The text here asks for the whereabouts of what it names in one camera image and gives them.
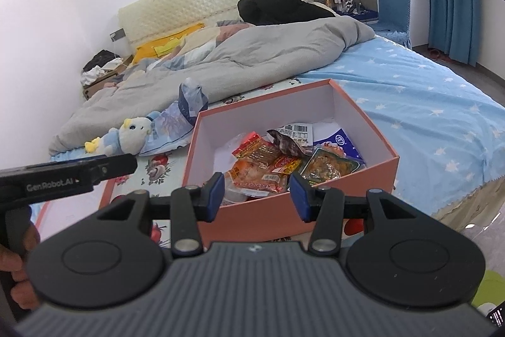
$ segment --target curtain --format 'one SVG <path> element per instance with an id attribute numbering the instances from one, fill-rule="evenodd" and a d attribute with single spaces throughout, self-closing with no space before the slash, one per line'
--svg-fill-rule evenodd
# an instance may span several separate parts
<path id="1" fill-rule="evenodd" d="M 428 47 L 475 66 L 480 46 L 480 0 L 430 0 Z"/>

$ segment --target finger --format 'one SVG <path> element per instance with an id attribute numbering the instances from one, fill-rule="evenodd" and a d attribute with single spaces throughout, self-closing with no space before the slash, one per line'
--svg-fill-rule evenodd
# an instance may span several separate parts
<path id="1" fill-rule="evenodd" d="M 23 245 L 27 251 L 33 250 L 40 243 L 40 235 L 37 228 L 30 224 L 28 230 L 26 230 L 25 236 L 23 238 Z"/>
<path id="2" fill-rule="evenodd" d="M 23 268 L 21 257 L 0 245 L 0 271 L 18 271 Z"/>
<path id="3" fill-rule="evenodd" d="M 23 310 L 34 310 L 40 305 L 29 281 L 17 283 L 11 290 L 11 297 Z"/>
<path id="4" fill-rule="evenodd" d="M 12 272 L 12 279 L 16 283 L 19 283 L 20 281 L 28 280 L 28 274 L 26 274 L 25 269 L 21 269 L 19 271 L 13 271 Z"/>

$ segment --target floor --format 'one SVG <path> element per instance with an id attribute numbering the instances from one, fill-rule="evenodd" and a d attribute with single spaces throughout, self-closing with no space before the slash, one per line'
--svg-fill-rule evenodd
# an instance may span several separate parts
<path id="1" fill-rule="evenodd" d="M 430 58 L 426 45 L 413 49 Z M 495 102 L 505 106 L 505 81 L 496 81 L 479 66 L 473 68 L 467 64 L 455 61 L 448 63 L 440 59 L 437 62 L 482 90 Z M 473 240 L 482 250 L 486 257 L 487 269 L 494 270 L 505 278 L 505 205 L 502 206 L 495 220 L 488 227 L 469 225 L 467 229 L 463 230 L 463 234 Z"/>
<path id="2" fill-rule="evenodd" d="M 417 46 L 413 49 L 417 53 L 430 58 L 427 45 Z M 441 65 L 444 65 L 447 68 L 451 69 L 455 74 L 461 76 L 463 79 L 482 90 L 495 102 L 498 102 L 500 105 L 505 106 L 505 81 L 500 84 L 496 80 L 489 77 L 489 75 L 484 73 L 481 69 L 476 69 L 468 64 L 457 63 L 455 61 L 453 61 L 453 63 L 446 63 L 440 59 L 437 60 L 437 63 L 440 63 Z"/>

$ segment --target blue bed sheet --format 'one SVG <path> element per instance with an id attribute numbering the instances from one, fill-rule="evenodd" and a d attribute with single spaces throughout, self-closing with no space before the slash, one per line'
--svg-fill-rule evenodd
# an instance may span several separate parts
<path id="1" fill-rule="evenodd" d="M 505 175 L 505 108 L 382 37 L 298 76 L 336 79 L 400 155 L 395 195 L 432 214 Z"/>

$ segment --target pink box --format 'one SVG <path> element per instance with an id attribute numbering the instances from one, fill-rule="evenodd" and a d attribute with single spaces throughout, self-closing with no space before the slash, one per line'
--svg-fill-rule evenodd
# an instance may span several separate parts
<path id="1" fill-rule="evenodd" d="M 400 157 L 370 118 L 335 81 L 327 79 L 203 111 L 198 115 L 184 172 L 183 185 L 201 185 L 214 172 L 233 165 L 223 147 L 240 133 L 267 130 L 289 123 L 313 123 L 314 140 L 345 131 L 367 168 L 324 183 L 349 196 L 364 196 L 370 188 L 391 193 Z M 212 223 L 199 224 L 204 243 L 266 241 L 306 233 L 289 192 L 223 206 Z"/>

